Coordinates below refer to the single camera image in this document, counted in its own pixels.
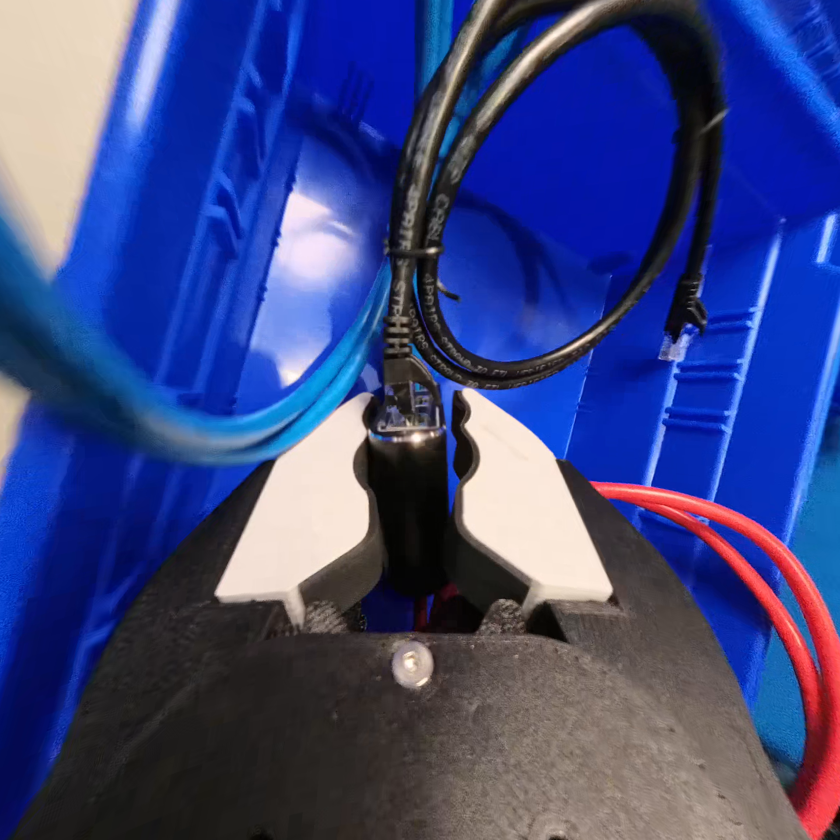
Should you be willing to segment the blue plastic bin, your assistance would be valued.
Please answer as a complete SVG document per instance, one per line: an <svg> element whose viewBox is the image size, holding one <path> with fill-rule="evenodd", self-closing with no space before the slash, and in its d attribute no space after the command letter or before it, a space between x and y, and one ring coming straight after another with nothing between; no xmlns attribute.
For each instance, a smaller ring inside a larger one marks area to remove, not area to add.
<svg viewBox="0 0 840 840"><path fill-rule="evenodd" d="M658 360L689 233L589 360L494 402L596 480L714 497L790 539L838 354L838 110L790 14L707 2L729 106L703 300ZM52 301L170 402L252 413L323 366L382 261L410 118L412 2L140 2ZM477 155L446 235L452 329L482 354L571 338L631 278L676 108L623 28L577 48ZM149 458L46 406L2 489L2 837L46 780L119 621L253 465Z"/></svg>

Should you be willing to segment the black ethernet port box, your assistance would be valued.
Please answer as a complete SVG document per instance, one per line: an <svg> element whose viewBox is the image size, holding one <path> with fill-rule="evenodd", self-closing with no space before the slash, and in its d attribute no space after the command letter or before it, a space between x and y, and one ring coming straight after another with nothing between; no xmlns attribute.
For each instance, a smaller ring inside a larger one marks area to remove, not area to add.
<svg viewBox="0 0 840 840"><path fill-rule="evenodd" d="M445 583L448 523L445 411L435 385L387 385L367 420L369 483L385 543L385 576L413 599Z"/></svg>

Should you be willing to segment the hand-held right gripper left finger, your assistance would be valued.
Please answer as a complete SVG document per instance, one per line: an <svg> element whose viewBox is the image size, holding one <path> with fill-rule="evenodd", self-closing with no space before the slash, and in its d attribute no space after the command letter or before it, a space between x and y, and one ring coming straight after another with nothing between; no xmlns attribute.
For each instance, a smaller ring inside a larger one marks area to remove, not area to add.
<svg viewBox="0 0 840 840"><path fill-rule="evenodd" d="M215 590L223 604L278 602L303 627L308 609L340 614L381 579L385 545L368 480L363 392L281 455L249 514Z"/></svg>

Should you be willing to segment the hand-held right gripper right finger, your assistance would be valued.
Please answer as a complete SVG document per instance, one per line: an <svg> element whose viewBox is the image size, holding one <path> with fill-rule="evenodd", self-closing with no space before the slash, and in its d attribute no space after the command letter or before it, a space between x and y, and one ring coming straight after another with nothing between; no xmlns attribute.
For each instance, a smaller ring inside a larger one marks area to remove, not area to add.
<svg viewBox="0 0 840 840"><path fill-rule="evenodd" d="M446 574L474 607L603 604L613 584L553 451L476 390L453 394Z"/></svg>

